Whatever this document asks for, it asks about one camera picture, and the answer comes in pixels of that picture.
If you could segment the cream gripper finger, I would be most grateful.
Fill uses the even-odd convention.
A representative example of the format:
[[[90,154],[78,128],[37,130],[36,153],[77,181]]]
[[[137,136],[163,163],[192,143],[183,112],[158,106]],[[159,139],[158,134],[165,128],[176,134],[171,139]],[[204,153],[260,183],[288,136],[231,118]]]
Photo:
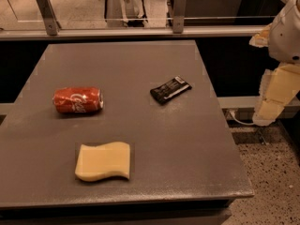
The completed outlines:
[[[254,35],[250,41],[249,45],[257,48],[263,48],[269,46],[269,34],[270,34],[271,23],[266,25],[261,32]]]
[[[275,70],[267,69],[262,75],[253,123],[266,127],[275,122],[299,91],[299,64],[280,63]]]

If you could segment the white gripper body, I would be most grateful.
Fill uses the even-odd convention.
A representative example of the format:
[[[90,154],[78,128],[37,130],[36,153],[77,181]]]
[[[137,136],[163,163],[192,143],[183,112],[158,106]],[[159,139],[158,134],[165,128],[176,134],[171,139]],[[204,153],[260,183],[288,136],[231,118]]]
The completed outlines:
[[[289,0],[273,20],[268,51],[269,55],[279,62],[300,63],[299,0]]]

